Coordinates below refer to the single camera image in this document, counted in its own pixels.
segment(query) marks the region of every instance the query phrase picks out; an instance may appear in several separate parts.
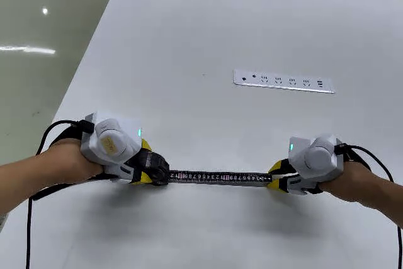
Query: forearm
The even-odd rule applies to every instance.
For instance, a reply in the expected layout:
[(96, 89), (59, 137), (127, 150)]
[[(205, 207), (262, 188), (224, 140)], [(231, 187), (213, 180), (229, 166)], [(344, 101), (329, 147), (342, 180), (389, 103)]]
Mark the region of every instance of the forearm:
[(0, 214), (5, 214), (41, 189), (53, 184), (51, 153), (0, 166)]
[(374, 176), (358, 202), (379, 210), (399, 227), (403, 227), (403, 186)]

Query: electrical outlet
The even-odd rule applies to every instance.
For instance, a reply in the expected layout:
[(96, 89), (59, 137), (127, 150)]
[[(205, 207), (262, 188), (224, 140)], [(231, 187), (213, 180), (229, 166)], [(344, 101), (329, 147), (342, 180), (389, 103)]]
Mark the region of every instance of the electrical outlet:
[(288, 83), (290, 83), (291, 86), (296, 86), (297, 80), (295, 80), (295, 78), (288, 78)]
[(260, 86), (264, 88), (282, 88), (298, 91), (315, 91), (318, 93), (334, 94), (332, 81), (328, 78), (290, 76), (267, 72), (234, 70), (234, 83), (245, 86)]
[(302, 80), (302, 85), (306, 88), (310, 86), (310, 79), (304, 79)]

